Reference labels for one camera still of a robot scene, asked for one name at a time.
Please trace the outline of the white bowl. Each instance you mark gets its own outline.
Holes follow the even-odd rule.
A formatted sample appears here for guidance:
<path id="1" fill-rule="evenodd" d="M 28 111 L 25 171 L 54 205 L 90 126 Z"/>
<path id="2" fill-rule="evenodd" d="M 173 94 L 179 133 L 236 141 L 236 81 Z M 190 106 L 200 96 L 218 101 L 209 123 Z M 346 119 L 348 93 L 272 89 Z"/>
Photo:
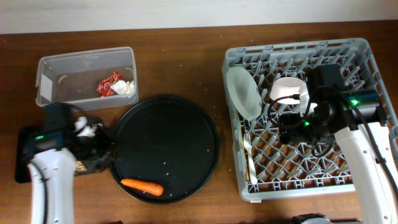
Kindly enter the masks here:
<path id="1" fill-rule="evenodd" d="M 285 96 L 291 96 L 296 94 L 299 95 L 299 88 L 303 83 L 305 82 L 299 78 L 293 78 L 293 77 L 279 78 L 272 85 L 270 98 L 272 100 L 277 100 Z M 297 100 L 294 98 L 285 98 L 279 100 L 278 103 L 286 105 L 298 105 L 300 104 L 300 100 L 299 97 Z"/>

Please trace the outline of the red snack wrapper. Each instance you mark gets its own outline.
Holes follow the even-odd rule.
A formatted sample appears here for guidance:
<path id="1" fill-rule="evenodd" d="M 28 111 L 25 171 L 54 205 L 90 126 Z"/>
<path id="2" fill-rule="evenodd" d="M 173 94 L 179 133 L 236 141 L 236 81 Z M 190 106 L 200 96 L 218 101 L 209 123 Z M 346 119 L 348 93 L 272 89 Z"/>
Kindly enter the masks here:
<path id="1" fill-rule="evenodd" d="M 111 86 L 120 80 L 123 80 L 123 76 L 119 72 L 113 72 L 113 74 L 110 77 L 100 81 L 97 87 L 97 92 L 99 94 L 99 97 L 113 95 L 114 90 L 111 89 Z"/>

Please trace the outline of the white plastic fork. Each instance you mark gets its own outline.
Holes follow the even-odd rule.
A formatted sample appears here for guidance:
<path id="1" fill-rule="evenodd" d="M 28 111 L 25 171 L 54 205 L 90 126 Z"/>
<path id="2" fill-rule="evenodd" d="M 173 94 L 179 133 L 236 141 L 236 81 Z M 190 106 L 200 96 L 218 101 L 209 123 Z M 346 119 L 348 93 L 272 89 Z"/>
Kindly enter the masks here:
<path id="1" fill-rule="evenodd" d="M 253 185 L 256 185 L 258 180 L 257 180 L 257 175 L 256 175 L 256 169 L 254 165 L 254 161 L 252 158 L 252 144 L 251 144 L 251 138 L 250 134 L 246 133 L 244 135 L 244 149 L 246 150 L 246 153 L 248 155 L 248 174 L 249 174 L 249 180 Z"/>

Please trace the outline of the white tissue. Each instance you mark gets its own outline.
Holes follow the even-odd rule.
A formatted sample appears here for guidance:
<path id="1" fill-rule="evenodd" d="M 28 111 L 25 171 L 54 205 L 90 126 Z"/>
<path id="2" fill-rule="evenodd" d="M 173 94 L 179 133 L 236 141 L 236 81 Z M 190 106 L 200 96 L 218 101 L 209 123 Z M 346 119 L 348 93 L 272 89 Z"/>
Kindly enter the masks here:
<path id="1" fill-rule="evenodd" d="M 124 80 L 119 80 L 115 84 L 111 85 L 111 89 L 118 95 L 130 94 L 134 91 L 134 81 L 125 82 Z"/>

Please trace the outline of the orange carrot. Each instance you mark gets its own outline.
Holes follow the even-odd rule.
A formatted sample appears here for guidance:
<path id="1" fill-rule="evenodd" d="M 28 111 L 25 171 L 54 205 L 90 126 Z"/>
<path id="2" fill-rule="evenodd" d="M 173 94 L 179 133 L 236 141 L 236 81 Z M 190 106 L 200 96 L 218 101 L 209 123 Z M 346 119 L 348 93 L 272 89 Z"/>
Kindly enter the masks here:
<path id="1" fill-rule="evenodd" d="M 152 182 L 145 182 L 142 180 L 135 180 L 135 179 L 122 179 L 121 183 L 124 186 L 141 190 L 143 192 L 147 192 L 155 196 L 161 196 L 164 192 L 163 186 Z"/>

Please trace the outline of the rice and food scraps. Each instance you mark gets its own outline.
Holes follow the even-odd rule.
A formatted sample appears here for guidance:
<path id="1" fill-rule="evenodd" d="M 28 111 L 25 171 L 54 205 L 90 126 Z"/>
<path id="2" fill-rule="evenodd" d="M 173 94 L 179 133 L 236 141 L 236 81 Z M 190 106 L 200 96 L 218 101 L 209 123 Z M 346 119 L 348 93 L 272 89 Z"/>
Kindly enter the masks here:
<path id="1" fill-rule="evenodd" d="M 86 172 L 87 168 L 86 166 L 82 163 L 82 161 L 76 161 L 75 162 L 75 172 L 77 173 L 83 173 Z"/>

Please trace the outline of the wooden chopstick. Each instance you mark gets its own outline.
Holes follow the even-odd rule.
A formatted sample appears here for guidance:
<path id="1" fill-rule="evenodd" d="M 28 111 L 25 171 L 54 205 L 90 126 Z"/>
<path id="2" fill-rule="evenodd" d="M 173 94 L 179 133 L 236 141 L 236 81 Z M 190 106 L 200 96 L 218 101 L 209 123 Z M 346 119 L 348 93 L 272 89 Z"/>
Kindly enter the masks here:
<path id="1" fill-rule="evenodd" d="M 246 150 L 244 148 L 244 136 L 242 136 L 242 138 L 241 138 L 241 147 L 242 147 L 242 151 L 243 151 L 245 178 L 246 178 L 246 181 L 249 181 L 249 172 L 248 172 L 248 164 L 247 164 L 247 159 L 246 159 Z"/>

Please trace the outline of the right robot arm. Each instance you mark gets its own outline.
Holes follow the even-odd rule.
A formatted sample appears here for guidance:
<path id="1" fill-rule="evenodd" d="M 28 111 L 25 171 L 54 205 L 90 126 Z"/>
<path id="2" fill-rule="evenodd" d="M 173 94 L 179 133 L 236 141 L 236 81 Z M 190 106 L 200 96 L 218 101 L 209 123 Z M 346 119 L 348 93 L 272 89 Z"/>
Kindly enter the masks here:
<path id="1" fill-rule="evenodd" d="M 343 152 L 358 194 L 364 223 L 397 223 L 397 168 L 387 114 L 376 90 L 347 90 L 339 66 L 309 70 L 304 79 L 280 78 L 273 103 L 300 105 L 275 125 L 282 144 L 324 142 Z"/>

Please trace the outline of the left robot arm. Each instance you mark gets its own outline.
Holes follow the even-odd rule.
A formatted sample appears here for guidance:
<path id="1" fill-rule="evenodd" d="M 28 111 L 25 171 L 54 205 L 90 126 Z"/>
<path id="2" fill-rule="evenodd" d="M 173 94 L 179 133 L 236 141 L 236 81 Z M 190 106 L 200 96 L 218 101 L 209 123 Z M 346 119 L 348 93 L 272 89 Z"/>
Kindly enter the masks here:
<path id="1" fill-rule="evenodd" d="M 104 171 L 114 139 L 101 118 L 78 106 L 52 103 L 44 115 L 22 145 L 32 182 L 31 222 L 74 223 L 74 178 Z"/>

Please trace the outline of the grey dishwasher rack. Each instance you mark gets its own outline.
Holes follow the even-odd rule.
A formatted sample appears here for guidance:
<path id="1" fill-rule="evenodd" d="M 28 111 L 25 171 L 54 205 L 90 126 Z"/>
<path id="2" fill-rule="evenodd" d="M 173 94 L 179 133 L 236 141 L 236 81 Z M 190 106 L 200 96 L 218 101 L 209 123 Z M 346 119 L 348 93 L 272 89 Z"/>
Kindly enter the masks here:
<path id="1" fill-rule="evenodd" d="M 314 157 L 307 144 L 281 144 L 279 131 L 271 123 L 271 118 L 277 115 L 300 110 L 297 105 L 273 104 L 272 84 L 284 77 L 301 79 L 307 71 L 328 64 L 339 66 L 348 89 L 373 88 L 379 93 L 387 114 L 390 145 L 393 151 L 397 150 L 397 116 L 367 40 L 353 38 L 231 48 L 225 54 L 223 74 L 231 67 L 243 67 L 256 82 L 262 100 L 261 115 L 246 120 L 232 99 L 227 99 L 238 192 L 243 200 L 261 202 L 354 190 L 349 167 L 338 147 L 325 156 Z M 245 178 L 241 138 L 246 133 L 251 138 L 256 185 Z"/>

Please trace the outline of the black rectangular tray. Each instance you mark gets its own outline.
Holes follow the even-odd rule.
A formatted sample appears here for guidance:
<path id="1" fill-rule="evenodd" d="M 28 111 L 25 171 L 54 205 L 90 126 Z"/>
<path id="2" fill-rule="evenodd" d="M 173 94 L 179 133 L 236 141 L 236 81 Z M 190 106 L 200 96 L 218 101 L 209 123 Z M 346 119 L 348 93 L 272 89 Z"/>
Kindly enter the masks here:
<path id="1" fill-rule="evenodd" d="M 103 124 L 103 121 L 99 117 L 87 117 L 89 124 Z M 30 182 L 30 174 L 28 169 L 28 163 L 33 156 L 42 150 L 34 145 L 34 141 L 38 140 L 43 143 L 51 143 L 55 141 L 55 144 L 71 148 L 76 141 L 75 132 L 71 133 L 72 136 L 67 136 L 67 131 L 60 128 L 46 131 L 44 125 L 27 126 L 19 131 L 18 146 L 17 146 L 17 159 L 16 159 L 16 171 L 15 180 L 18 183 Z M 95 161 L 82 161 L 86 166 L 87 171 L 83 173 L 77 173 L 76 175 L 91 174 L 95 172 L 102 172 L 105 170 L 109 163 L 111 151 L 104 159 Z"/>

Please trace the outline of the clear plastic bin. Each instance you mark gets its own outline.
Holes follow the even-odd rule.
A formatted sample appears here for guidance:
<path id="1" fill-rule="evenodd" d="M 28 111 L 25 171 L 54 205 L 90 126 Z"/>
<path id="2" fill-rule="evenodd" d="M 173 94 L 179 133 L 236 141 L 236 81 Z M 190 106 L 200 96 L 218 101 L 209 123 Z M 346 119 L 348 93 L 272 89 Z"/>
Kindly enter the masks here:
<path id="1" fill-rule="evenodd" d="M 120 73 L 125 82 L 134 82 L 132 93 L 100 97 L 98 85 L 114 72 Z M 116 47 L 43 57 L 35 87 L 39 107 L 62 102 L 89 111 L 136 104 L 139 94 L 134 51 Z"/>

